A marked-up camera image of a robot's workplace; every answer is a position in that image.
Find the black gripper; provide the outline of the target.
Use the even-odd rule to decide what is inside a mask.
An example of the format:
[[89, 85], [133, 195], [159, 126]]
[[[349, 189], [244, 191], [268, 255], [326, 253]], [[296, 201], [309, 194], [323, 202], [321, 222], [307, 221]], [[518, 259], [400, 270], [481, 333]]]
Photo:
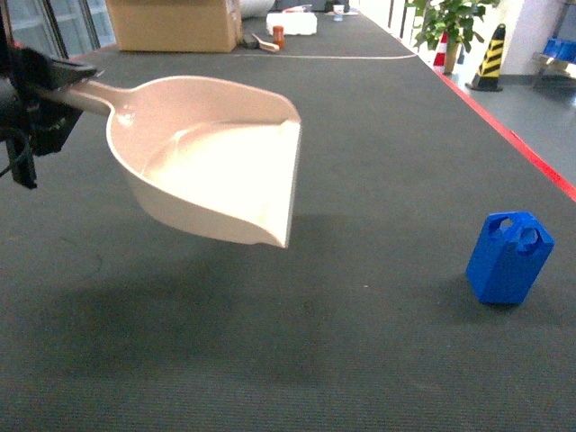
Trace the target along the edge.
[[41, 98], [34, 92], [55, 91], [96, 76], [85, 63], [56, 59], [25, 47], [1, 48], [1, 141], [7, 167], [1, 174], [34, 189], [34, 159], [61, 151], [82, 111]]

